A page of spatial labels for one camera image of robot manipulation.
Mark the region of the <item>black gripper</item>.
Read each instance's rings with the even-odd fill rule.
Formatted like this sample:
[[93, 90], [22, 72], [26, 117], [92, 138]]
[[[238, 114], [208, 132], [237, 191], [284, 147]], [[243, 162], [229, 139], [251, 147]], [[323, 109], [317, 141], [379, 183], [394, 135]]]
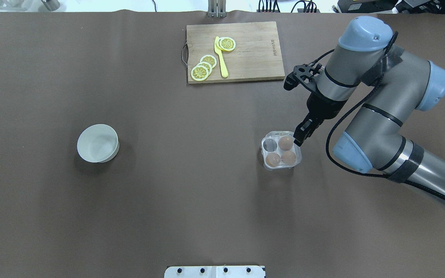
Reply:
[[311, 93], [307, 99], [307, 116], [295, 128], [294, 144], [301, 147], [325, 120], [335, 118], [346, 102], [330, 100], [320, 93]]

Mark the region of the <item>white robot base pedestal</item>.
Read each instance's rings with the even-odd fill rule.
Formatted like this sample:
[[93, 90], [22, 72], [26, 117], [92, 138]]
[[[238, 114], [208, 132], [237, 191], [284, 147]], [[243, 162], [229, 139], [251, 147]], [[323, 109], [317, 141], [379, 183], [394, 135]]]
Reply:
[[266, 278], [264, 266], [171, 266], [166, 268], [164, 278]]

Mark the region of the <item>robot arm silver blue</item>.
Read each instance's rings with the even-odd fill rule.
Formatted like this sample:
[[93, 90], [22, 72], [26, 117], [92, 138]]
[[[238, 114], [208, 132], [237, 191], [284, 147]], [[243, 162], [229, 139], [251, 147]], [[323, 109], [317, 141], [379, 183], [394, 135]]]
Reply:
[[328, 159], [355, 175], [409, 185], [445, 206], [445, 161], [399, 133], [413, 111], [428, 111], [445, 96], [445, 69], [405, 51], [397, 36], [382, 20], [359, 16], [329, 51], [326, 65], [316, 58], [294, 67], [284, 89], [301, 85], [310, 92], [294, 143], [302, 146], [335, 118], [359, 84], [370, 86], [330, 130]]

